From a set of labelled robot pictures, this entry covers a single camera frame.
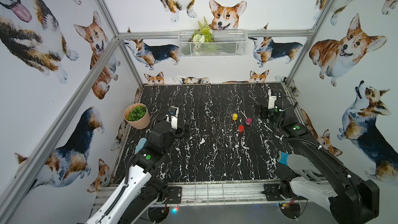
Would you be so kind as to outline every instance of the white wire basket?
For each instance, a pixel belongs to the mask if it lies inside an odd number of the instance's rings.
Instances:
[[[248,35],[246,30],[214,30],[214,42],[192,42],[192,30],[178,32],[182,57],[243,56]]]

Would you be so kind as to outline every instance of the dog ear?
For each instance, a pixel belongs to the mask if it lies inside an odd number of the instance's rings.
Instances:
[[[96,23],[101,28],[101,19],[100,15],[96,11],[93,13],[93,22]]]
[[[238,3],[236,6],[234,6],[233,8],[236,10],[236,14],[238,16],[240,16],[246,10],[246,6],[247,6],[246,1],[242,1],[242,2]]]
[[[371,43],[368,45],[367,52],[372,52],[384,46],[387,42],[387,38],[385,36],[374,36],[369,37],[371,39]]]
[[[182,77],[173,77],[173,81],[174,81],[176,84],[184,84],[185,78],[182,78]]]
[[[82,38],[87,40],[87,32],[86,32],[86,28],[87,27],[84,27],[84,26],[81,26],[81,25],[77,25],[77,24],[74,24],[73,26],[75,27],[75,30],[77,31],[77,33],[79,33],[79,35]]]
[[[379,91],[380,96],[382,96],[383,94],[385,94],[386,92],[390,91],[390,89],[382,89]]]
[[[102,159],[98,159],[98,170],[101,170],[102,166],[105,165],[105,162]]]
[[[323,133],[322,137],[325,137],[325,138],[327,138],[327,139],[329,139],[329,138],[330,138],[330,132],[329,132],[329,129],[327,129],[327,130],[326,130],[326,131]]]
[[[392,113],[390,112],[390,110],[387,108],[387,106],[379,101],[376,104],[376,108],[373,110],[374,113],[378,113],[381,115],[391,115]]]
[[[96,192],[96,191],[97,191],[96,181],[97,181],[97,180],[95,180],[95,181],[90,185],[90,187],[88,187],[87,192],[92,193],[92,192]]]
[[[21,164],[23,161],[27,160],[27,157],[23,157],[19,153],[15,152],[14,155],[16,156],[18,164]]]
[[[269,73],[269,70],[267,70],[267,71],[265,71],[264,73],[262,73],[262,75],[265,75],[265,76],[267,76],[267,75],[268,75],[268,73]]]
[[[207,83],[209,83],[209,79],[208,78],[200,78],[199,82],[200,82],[200,84],[207,84]]]
[[[356,29],[360,29],[361,28],[361,23],[359,21],[359,14],[357,13],[355,15],[355,17],[351,20],[351,23],[348,27],[348,31],[347,31],[347,36],[350,32],[356,30]]]
[[[213,14],[213,16],[216,16],[216,11],[217,11],[220,7],[222,7],[219,3],[217,3],[217,2],[214,1],[214,0],[210,0],[209,5],[210,5],[211,13]]]

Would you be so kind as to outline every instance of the metal rail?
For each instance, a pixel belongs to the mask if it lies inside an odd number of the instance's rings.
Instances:
[[[38,176],[44,163],[47,161],[52,150],[61,139],[73,116],[81,106],[82,102],[90,92],[94,82],[107,64],[113,51],[118,45],[118,40],[112,38],[102,53],[101,57],[88,72],[76,92],[72,95],[66,106],[63,108],[57,119],[44,135],[38,146],[30,155],[26,165],[18,173],[11,185],[5,190],[0,198],[0,224],[10,221],[12,215],[22,202],[29,187]]]
[[[223,33],[235,33],[236,30],[221,30]],[[186,30],[192,35],[194,30]],[[311,37],[312,30],[247,30],[248,37]],[[119,39],[177,39],[178,31],[168,32],[124,32]]]
[[[289,86],[291,84],[291,82],[293,81],[294,77],[296,76],[297,71],[299,70],[304,58],[306,57],[307,53],[310,51],[311,45],[314,43],[314,41],[316,40],[316,37],[318,36],[318,34],[320,32],[320,29],[321,29],[320,27],[323,25],[323,23],[325,22],[328,15],[330,15],[330,11],[332,10],[335,2],[336,2],[336,0],[326,0],[325,5],[322,9],[322,12],[320,13],[320,15],[313,27],[314,34],[307,40],[306,44],[301,49],[301,53],[300,53],[299,57],[297,58],[297,61],[294,64],[292,70],[290,71],[289,76],[287,77],[286,85]]]

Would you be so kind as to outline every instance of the dog paw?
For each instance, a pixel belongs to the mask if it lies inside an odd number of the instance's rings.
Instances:
[[[178,14],[172,14],[172,17],[170,18],[171,22],[177,22],[178,21]]]
[[[330,23],[331,23],[333,26],[335,26],[335,25],[337,24],[337,17],[332,17],[332,18],[330,19]]]
[[[70,51],[70,56],[68,56],[68,58],[71,61],[76,61],[79,58],[79,54],[76,51],[71,50]]]
[[[196,14],[195,11],[187,12],[187,14],[188,14],[188,17],[191,17],[191,18],[196,18],[197,17],[197,14]]]

